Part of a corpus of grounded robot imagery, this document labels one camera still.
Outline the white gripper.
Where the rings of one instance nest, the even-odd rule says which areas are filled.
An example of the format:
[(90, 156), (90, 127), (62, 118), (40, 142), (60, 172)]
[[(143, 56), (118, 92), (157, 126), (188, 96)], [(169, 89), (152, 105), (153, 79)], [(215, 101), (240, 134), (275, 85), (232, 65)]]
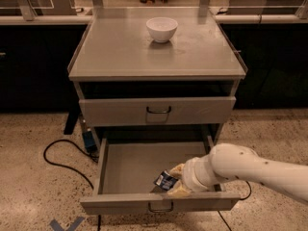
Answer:
[(171, 197), (186, 197), (191, 194), (191, 191), (206, 192), (216, 184), (216, 177), (208, 156), (192, 158), (172, 168), (168, 173), (174, 178), (182, 178), (183, 181), (177, 181), (167, 192)]

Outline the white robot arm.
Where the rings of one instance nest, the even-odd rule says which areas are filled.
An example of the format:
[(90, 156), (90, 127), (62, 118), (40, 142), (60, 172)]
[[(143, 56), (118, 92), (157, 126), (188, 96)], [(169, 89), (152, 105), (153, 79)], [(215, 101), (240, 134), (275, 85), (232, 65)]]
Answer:
[(194, 157), (169, 172), (178, 181), (169, 196), (205, 193), (217, 184), (242, 180), (308, 203), (308, 166), (259, 157), (251, 148), (231, 143), (215, 145), (209, 154)]

